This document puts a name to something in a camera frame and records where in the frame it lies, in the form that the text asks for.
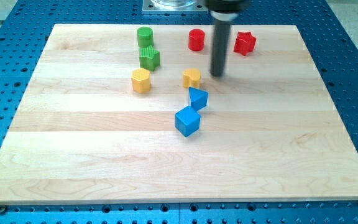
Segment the black robot arm end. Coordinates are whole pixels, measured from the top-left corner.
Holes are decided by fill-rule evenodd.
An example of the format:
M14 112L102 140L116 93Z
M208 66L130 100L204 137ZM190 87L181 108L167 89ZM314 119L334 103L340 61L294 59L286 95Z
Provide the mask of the black robot arm end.
M205 6L214 19L233 21L241 11L249 6L248 0L205 0Z

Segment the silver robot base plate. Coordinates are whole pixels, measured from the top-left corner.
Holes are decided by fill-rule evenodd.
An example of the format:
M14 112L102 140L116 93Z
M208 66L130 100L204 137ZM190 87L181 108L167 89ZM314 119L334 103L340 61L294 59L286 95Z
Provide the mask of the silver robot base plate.
M198 12L207 11L203 0L143 0L144 12Z

